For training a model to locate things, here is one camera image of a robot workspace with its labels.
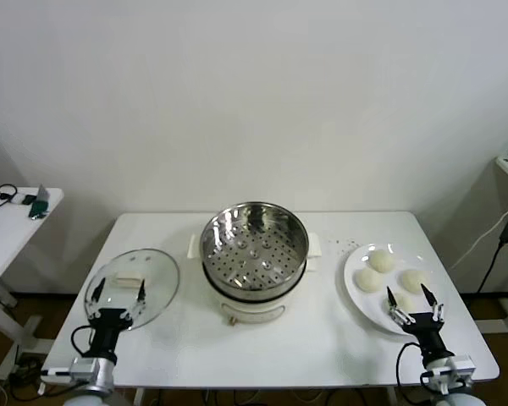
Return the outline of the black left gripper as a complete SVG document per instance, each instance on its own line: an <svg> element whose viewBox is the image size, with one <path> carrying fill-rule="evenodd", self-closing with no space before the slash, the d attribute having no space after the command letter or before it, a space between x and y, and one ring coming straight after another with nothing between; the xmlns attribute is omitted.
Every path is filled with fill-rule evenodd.
<svg viewBox="0 0 508 406"><path fill-rule="evenodd" d="M115 353L119 334L138 322L146 313L146 288L142 280L135 300L127 309L102 308L102 294L106 278L94 277L86 290L86 317L94 330L94 337L87 351L88 358L104 358L117 362Z"/></svg>

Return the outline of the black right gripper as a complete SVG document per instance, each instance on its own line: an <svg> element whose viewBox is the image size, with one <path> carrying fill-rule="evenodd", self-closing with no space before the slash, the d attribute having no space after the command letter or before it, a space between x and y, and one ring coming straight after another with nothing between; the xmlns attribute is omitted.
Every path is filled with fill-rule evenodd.
<svg viewBox="0 0 508 406"><path fill-rule="evenodd" d="M397 325L403 326L404 332L417 339L422 362L432 363L439 359L452 357L454 354L446 348L439 334L445 321L444 305L423 283L421 288L430 306L430 311L412 313L411 300L406 295L394 294L390 288L387 288L388 314Z"/></svg>

